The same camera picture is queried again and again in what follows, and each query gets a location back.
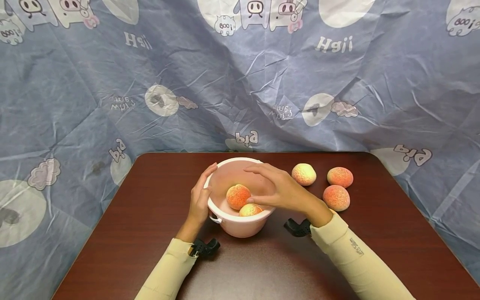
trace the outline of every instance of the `black clamp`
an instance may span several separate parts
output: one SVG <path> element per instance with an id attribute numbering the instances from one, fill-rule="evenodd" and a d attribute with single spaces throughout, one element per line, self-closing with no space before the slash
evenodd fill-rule
<path id="1" fill-rule="evenodd" d="M 208 244 L 205 244 L 201 239 L 196 239 L 192 246 L 191 256 L 206 256 L 210 257 L 220 248 L 220 243 L 216 239 L 212 239 Z"/>
<path id="2" fill-rule="evenodd" d="M 301 238 L 312 233 L 310 231 L 310 221 L 308 219 L 305 219 L 301 224 L 298 224 L 290 218 L 285 224 L 283 224 L 283 227 L 285 227 L 285 229 L 296 238 Z"/>

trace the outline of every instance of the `right hand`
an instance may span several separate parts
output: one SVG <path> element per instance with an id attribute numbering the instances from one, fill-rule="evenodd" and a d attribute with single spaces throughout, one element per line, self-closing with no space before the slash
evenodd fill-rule
<path id="1" fill-rule="evenodd" d="M 254 164 L 246 167 L 244 171 L 260 174 L 276 187 L 275 194 L 252 196 L 247 202 L 304 213 L 315 227 L 323 226 L 332 219 L 333 213 L 327 205 L 299 185 L 287 172 L 270 164 Z"/>

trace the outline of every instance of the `blue cloth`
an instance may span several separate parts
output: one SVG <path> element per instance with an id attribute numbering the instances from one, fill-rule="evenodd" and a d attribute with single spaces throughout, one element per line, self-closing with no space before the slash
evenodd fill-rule
<path id="1" fill-rule="evenodd" d="M 0 1 L 0 298 L 153 151 L 365 151 L 480 281 L 480 0 Z"/>

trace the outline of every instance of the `yellow peach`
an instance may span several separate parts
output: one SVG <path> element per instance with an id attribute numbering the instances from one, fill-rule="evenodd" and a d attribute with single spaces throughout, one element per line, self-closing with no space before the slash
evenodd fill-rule
<path id="1" fill-rule="evenodd" d="M 298 164 L 292 170 L 292 178 L 300 185 L 311 185 L 317 179 L 317 173 L 309 164 Z"/>
<path id="2" fill-rule="evenodd" d="M 328 171 L 327 181 L 332 185 L 347 188 L 353 183 L 353 174 L 346 168 L 336 167 Z"/>
<path id="3" fill-rule="evenodd" d="M 261 213 L 262 211 L 264 210 L 258 205 L 253 203 L 248 203 L 241 208 L 239 212 L 239 216 L 253 216 Z"/>
<path id="4" fill-rule="evenodd" d="M 231 208 L 239 210 L 247 204 L 247 199 L 251 196 L 249 189 L 241 184 L 237 184 L 228 189 L 227 203 Z"/>
<path id="5" fill-rule="evenodd" d="M 331 185 L 324 191 L 323 200 L 330 209 L 337 212 L 346 210 L 350 206 L 350 195 L 344 187 Z"/>

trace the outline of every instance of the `forearm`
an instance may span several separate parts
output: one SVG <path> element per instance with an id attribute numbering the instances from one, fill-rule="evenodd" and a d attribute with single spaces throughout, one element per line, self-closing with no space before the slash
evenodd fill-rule
<path id="1" fill-rule="evenodd" d="M 327 219 L 321 220 L 320 223 L 327 223 L 319 227 L 311 221 L 312 239 L 361 300 L 414 299 L 392 270 L 348 228 L 339 215 L 333 215 L 330 221 Z"/>
<path id="2" fill-rule="evenodd" d="M 135 300 L 174 300 L 196 257 L 189 256 L 200 226 L 186 222 L 172 239 Z"/>

